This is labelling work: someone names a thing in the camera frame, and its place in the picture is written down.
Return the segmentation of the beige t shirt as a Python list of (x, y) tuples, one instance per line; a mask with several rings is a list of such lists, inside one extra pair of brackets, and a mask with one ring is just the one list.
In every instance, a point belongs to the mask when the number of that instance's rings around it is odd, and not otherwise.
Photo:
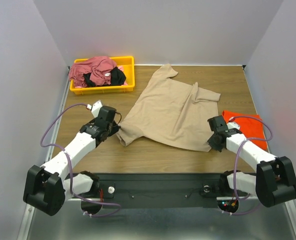
[(185, 150), (209, 152), (212, 136), (208, 119), (218, 115), (221, 95), (173, 78), (170, 64), (156, 70), (146, 88), (120, 124), (117, 137), (123, 146), (145, 137)]

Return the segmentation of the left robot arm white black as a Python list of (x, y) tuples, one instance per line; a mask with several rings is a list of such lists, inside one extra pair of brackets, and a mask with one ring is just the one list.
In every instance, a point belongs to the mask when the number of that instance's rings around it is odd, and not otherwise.
[(54, 216), (71, 198), (94, 204), (93, 211), (83, 211), (91, 218), (97, 217), (103, 206), (121, 209), (118, 203), (104, 201), (104, 188), (96, 174), (88, 171), (73, 174), (77, 163), (120, 129), (115, 121), (118, 114), (115, 108), (102, 105), (101, 101), (85, 107), (91, 111), (93, 119), (80, 128), (66, 147), (54, 143), (53, 147), (60, 149), (55, 157), (27, 171), (23, 201), (49, 216)]

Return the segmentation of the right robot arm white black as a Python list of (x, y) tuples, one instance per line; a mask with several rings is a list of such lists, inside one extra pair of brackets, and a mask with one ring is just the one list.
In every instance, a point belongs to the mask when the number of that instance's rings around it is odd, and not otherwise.
[(296, 199), (296, 174), (292, 161), (286, 156), (275, 156), (256, 144), (255, 137), (246, 137), (235, 118), (225, 122), (222, 115), (208, 119), (213, 132), (208, 145), (216, 151), (226, 149), (235, 153), (235, 160), (243, 159), (254, 171), (251, 175), (237, 169), (226, 171), (218, 182), (223, 195), (239, 191), (257, 197), (259, 202), (270, 208)]

